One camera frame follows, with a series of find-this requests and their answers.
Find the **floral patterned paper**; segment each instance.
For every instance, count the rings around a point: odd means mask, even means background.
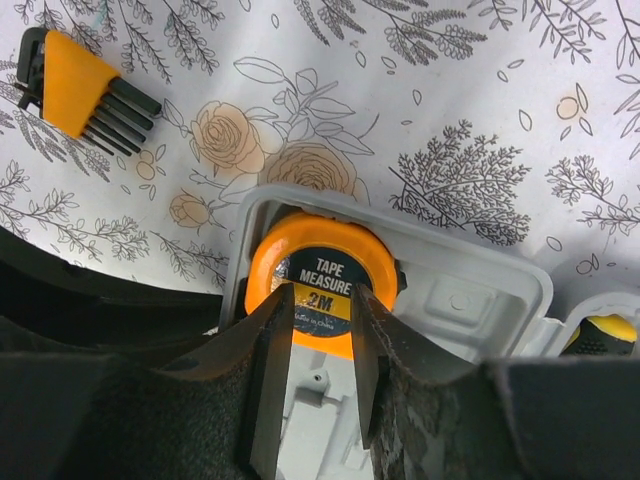
[[[0,223],[70,262],[221,293],[258,185],[331,189],[640,288],[634,0],[11,0]],[[18,109],[24,30],[62,31],[163,109],[107,155]]]

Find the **gray plastic case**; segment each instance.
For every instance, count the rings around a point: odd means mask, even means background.
[[[553,296],[551,279],[530,262],[452,238],[407,214],[364,207],[343,194],[276,184],[253,190],[240,207],[221,329],[235,320],[237,302],[243,301],[240,282],[256,248],[277,221],[297,209],[373,232],[406,276],[394,314],[468,361],[514,355],[539,323],[544,331],[545,324],[560,326],[544,319]]]

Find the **orange flower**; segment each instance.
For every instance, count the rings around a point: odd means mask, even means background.
[[[237,107],[209,102],[191,122],[191,130],[191,149],[199,162],[245,173],[257,173],[264,167],[258,131]]]
[[[335,190],[369,203],[353,163],[320,143],[298,143],[269,157],[260,183],[295,183],[315,190]]]
[[[169,207],[171,218],[186,228],[200,228],[209,222],[209,209],[202,200],[188,193],[175,197]]]

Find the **screwdriver handle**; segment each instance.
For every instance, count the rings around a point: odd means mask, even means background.
[[[561,355],[629,356],[637,339],[634,326],[619,315],[587,317]]]

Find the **plant sketch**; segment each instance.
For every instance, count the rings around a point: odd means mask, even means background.
[[[579,83],[576,83],[575,95],[567,95],[560,99],[556,105],[556,115],[567,125],[560,133],[560,141],[563,141],[573,130],[575,119],[578,119],[578,126],[590,137],[593,137],[593,128],[587,120],[589,110],[589,97]]]
[[[531,219],[514,210],[513,189],[531,169],[513,164],[522,150],[492,149],[498,136],[472,138],[472,127],[461,120],[445,127],[442,139],[432,138],[426,151],[401,154],[398,169],[390,170],[402,180],[402,192],[390,203],[432,225],[473,229],[496,245],[514,245],[527,236]]]
[[[211,221],[213,210],[239,203],[248,190],[268,182],[337,190],[368,204],[368,190],[349,156],[373,155],[364,138],[379,115],[364,132],[352,133],[343,120],[356,112],[331,94],[337,81],[321,84],[313,68],[287,76],[275,63],[257,57],[241,58],[234,66],[244,77],[273,89],[268,94],[273,106],[243,111],[210,101],[187,124],[175,105],[164,102],[162,118],[190,137],[196,160],[211,169],[193,169],[189,180],[218,190],[213,201],[176,197],[176,208],[170,209],[174,221],[198,229],[217,224]]]
[[[600,260],[595,253],[591,253],[591,258],[581,260],[576,265],[576,273],[579,275],[589,275],[591,272],[597,272],[598,270],[600,270]]]
[[[516,68],[520,68],[523,63],[524,63],[524,59],[520,58],[518,60],[514,60],[513,62],[509,62],[509,64],[507,65],[507,68],[509,70],[515,70]],[[509,83],[509,76],[504,72],[504,70],[498,70],[496,72],[496,75],[504,83]]]
[[[0,70],[3,67],[15,70],[17,64],[1,61]],[[13,71],[7,74],[6,80],[0,80],[0,98],[16,107],[11,114],[0,110],[0,126],[4,128],[17,126],[27,145],[49,162],[53,163],[57,160],[67,163],[68,160],[72,160],[85,175],[89,176],[90,172],[93,172],[105,182],[109,182],[107,174],[111,170],[111,165],[102,153],[90,148],[83,139],[71,138],[33,113],[17,108],[22,93],[13,86],[15,80]]]
[[[594,166],[594,159],[588,155],[579,155],[573,160],[564,158],[549,169],[547,182],[553,185],[553,194],[563,203],[576,205],[583,197],[597,201],[593,211],[583,211],[577,221],[588,227],[599,225],[601,230],[608,229],[609,235],[617,231],[629,236],[640,223],[640,202],[632,204],[627,194],[619,197],[612,194],[613,180],[602,178],[600,170]]]
[[[613,113],[614,115],[627,115],[629,118],[620,134],[620,138],[625,138],[628,135],[640,133],[640,124],[638,124],[638,120],[640,120],[640,99],[638,99],[638,96],[640,96],[640,78],[628,74],[617,75],[616,78],[624,84],[635,85],[635,92],[629,95]],[[629,154],[629,160],[632,160],[639,153],[640,141]]]
[[[205,29],[214,31],[225,18],[217,10],[216,0],[182,0],[179,7],[168,0],[62,0],[59,5],[57,10],[44,0],[42,10],[36,13],[34,0],[22,0],[14,10],[25,25],[33,17],[38,25],[68,34],[97,56],[102,55],[104,43],[118,43],[124,38],[121,65],[127,73],[138,67],[145,73],[155,68],[162,79],[171,83],[171,68],[163,47],[145,27],[155,21],[164,22],[167,46],[182,67],[199,65],[212,75],[219,66],[216,53],[202,33]]]
[[[86,253],[89,260],[102,263],[100,243],[110,244],[111,253],[118,260],[130,262],[149,253],[146,232],[140,231],[138,223],[131,217],[108,221],[98,218],[92,227],[86,226],[84,218],[75,222],[69,218],[69,210],[78,208],[74,194],[52,189],[42,202],[29,201],[29,208],[15,204],[19,191],[30,192],[29,176],[24,169],[11,160],[4,178],[0,179],[0,222],[14,235],[27,240],[31,231],[24,224],[38,224],[44,230],[55,229],[58,244],[67,244],[70,252]]]
[[[564,249],[564,245],[562,245],[562,242],[556,237],[552,237],[551,235],[547,236],[546,242],[547,246],[554,252],[561,252]]]
[[[473,43],[487,39],[458,24],[458,20],[466,17],[463,11],[432,10],[426,0],[318,0],[317,10],[312,2],[293,0],[309,30],[325,45],[330,42],[319,22],[341,41],[345,39],[343,28],[367,33],[356,21],[357,5],[387,17],[389,23],[384,29],[387,44],[411,65],[429,65],[440,54],[464,60],[473,55]]]
[[[636,60],[640,61],[640,21],[634,20],[628,17],[622,7],[620,6],[620,0],[615,0],[618,14],[623,25],[623,34],[618,42],[618,48],[616,50],[616,66],[618,70],[627,63],[629,67],[633,67]]]
[[[481,7],[479,16],[492,18],[489,26],[491,30],[500,25],[508,31],[513,25],[512,18],[516,18],[517,13],[521,14],[523,22],[527,15],[532,15],[530,32],[542,20],[542,24],[546,26],[540,48],[547,42],[555,45],[553,58],[557,58],[560,52],[568,53],[571,64],[575,64],[578,57],[591,63],[589,54],[592,49],[587,45],[589,40],[606,40],[605,35],[597,29],[606,19],[602,18],[599,11],[589,13],[595,3],[596,0],[518,0],[514,3],[508,3],[508,0],[473,0],[468,8]]]
[[[220,252],[215,253],[204,244],[191,242],[189,247],[180,246],[177,240],[168,240],[157,232],[151,232],[160,240],[160,251],[167,252],[174,273],[189,282],[195,280],[194,271],[202,275],[211,274],[211,283],[219,288],[224,287],[225,276],[220,270],[229,265],[229,257]]]
[[[163,143],[156,148],[155,152],[142,150],[138,154],[138,162],[135,166],[135,171],[140,182],[138,189],[146,192],[146,196],[150,202],[155,199],[157,192],[154,180],[158,175],[162,175],[163,177],[167,176],[167,172],[158,165],[158,162],[160,162],[166,151],[167,145]],[[116,156],[116,161],[121,170],[127,170],[127,164],[120,155]],[[127,195],[131,195],[131,190],[126,185],[120,185],[120,188]]]

